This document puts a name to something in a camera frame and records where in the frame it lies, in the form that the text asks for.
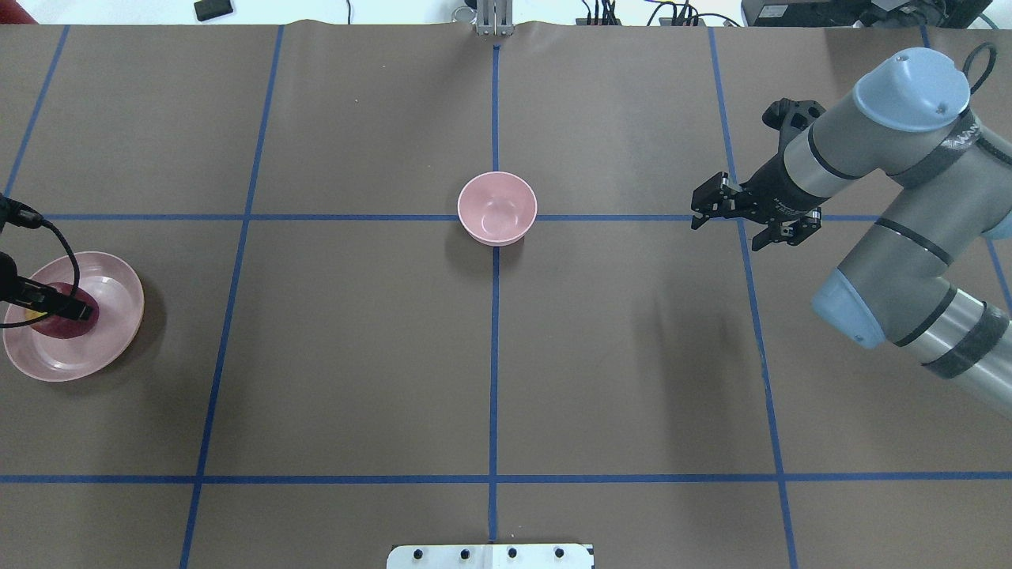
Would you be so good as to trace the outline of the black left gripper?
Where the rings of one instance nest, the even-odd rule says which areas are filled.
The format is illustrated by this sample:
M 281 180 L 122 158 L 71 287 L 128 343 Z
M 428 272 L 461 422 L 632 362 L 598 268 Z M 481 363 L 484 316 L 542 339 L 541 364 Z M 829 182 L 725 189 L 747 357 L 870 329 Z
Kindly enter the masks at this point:
M 94 313 L 94 307 L 76 297 L 77 292 L 81 291 L 80 266 L 73 253 L 68 255 L 68 259 L 73 270 L 73 281 L 68 292 L 59 292 L 55 287 L 41 284 L 19 275 L 16 262 L 1 252 L 2 302 L 40 313 L 39 317 L 29 319 L 28 322 L 43 321 L 51 317 L 89 321 Z

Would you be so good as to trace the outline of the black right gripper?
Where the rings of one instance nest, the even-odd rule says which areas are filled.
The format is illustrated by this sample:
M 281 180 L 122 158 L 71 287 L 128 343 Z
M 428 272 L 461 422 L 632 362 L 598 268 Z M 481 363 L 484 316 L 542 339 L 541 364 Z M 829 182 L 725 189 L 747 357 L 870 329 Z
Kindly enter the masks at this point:
M 765 229 L 751 242 L 752 252 L 775 243 L 798 246 L 821 229 L 823 198 L 808 194 L 787 173 L 784 156 L 777 154 L 764 163 L 745 183 L 734 183 L 719 171 L 693 191 L 692 230 L 709 220 L 746 220 Z

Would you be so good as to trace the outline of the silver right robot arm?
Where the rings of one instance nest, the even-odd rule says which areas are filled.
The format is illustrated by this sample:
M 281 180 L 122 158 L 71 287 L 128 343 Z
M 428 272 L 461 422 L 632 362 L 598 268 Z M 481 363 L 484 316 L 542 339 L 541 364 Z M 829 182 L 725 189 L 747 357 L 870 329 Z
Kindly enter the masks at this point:
M 777 100 L 762 120 L 776 153 L 744 183 L 720 171 L 691 198 L 709 220 L 762 224 L 753 250 L 799 245 L 821 207 L 881 171 L 900 192 L 814 294 L 821 319 L 857 345 L 895 345 L 1005 416 L 1010 316 L 946 278 L 977 239 L 1010 237 L 1010 144 L 972 110 L 969 66 L 928 47 L 890 55 L 831 108 Z

